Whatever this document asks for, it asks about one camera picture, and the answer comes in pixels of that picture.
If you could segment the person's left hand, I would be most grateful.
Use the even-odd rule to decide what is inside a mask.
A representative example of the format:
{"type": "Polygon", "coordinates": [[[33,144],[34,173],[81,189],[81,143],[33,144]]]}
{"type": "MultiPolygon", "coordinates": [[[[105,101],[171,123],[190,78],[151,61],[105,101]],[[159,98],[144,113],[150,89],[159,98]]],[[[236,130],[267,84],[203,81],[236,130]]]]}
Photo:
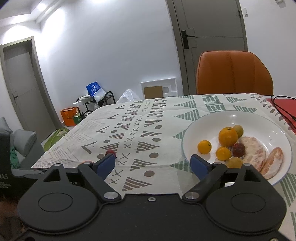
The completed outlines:
{"type": "Polygon", "coordinates": [[[13,240],[23,231],[16,208],[16,202],[1,201],[1,240],[13,240]]]}

